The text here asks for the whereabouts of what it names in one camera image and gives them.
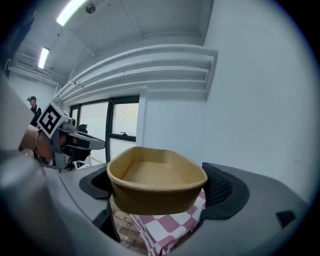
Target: table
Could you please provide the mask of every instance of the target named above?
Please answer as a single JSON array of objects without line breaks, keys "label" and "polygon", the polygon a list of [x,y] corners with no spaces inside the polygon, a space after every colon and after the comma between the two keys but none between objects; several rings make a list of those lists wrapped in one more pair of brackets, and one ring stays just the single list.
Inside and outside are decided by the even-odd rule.
[{"label": "table", "polygon": [[187,211],[170,215],[130,214],[139,230],[149,256],[167,255],[174,244],[199,222],[200,213],[206,207],[202,189],[194,205]]}]

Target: ceiling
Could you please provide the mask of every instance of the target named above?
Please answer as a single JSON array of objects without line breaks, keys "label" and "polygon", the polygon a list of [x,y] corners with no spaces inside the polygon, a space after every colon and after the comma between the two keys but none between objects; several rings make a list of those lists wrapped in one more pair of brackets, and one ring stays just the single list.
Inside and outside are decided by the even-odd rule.
[{"label": "ceiling", "polygon": [[[88,0],[62,27],[56,19],[68,1],[43,0],[17,55],[36,64],[42,47],[49,48],[44,70],[62,86],[72,72],[74,77],[86,65],[117,54],[120,45],[128,49],[118,51],[130,50],[130,44],[203,45],[213,5],[213,0]],[[85,10],[90,2],[93,14]]]}]

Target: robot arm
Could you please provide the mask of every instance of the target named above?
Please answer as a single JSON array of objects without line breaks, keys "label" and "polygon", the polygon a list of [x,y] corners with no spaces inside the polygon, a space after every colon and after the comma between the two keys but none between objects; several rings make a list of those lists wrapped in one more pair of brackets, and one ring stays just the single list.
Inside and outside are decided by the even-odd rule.
[{"label": "robot arm", "polygon": [[[76,121],[70,118],[58,105],[50,102],[37,121],[41,131],[50,142],[52,165],[49,168],[64,169],[73,161],[84,161],[91,150],[102,150],[105,142],[86,133],[77,131]],[[60,146],[60,135],[65,134],[65,146]]]}]

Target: window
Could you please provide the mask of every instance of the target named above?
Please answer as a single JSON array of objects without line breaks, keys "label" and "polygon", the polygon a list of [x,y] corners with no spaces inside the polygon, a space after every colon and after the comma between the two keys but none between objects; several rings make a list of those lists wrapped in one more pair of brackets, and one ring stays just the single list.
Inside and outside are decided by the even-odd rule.
[{"label": "window", "polygon": [[87,125],[88,134],[105,141],[105,148],[92,150],[92,165],[109,162],[136,145],[139,96],[109,98],[70,108],[76,127]]}]

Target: brown paper bowl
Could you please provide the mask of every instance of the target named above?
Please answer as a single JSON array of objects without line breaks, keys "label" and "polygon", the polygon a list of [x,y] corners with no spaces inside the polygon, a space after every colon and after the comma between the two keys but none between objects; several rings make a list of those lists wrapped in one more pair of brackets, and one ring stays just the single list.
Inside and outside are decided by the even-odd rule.
[{"label": "brown paper bowl", "polygon": [[200,166],[181,154],[137,146],[112,159],[107,174],[115,204],[137,215],[187,211],[208,179]]}]

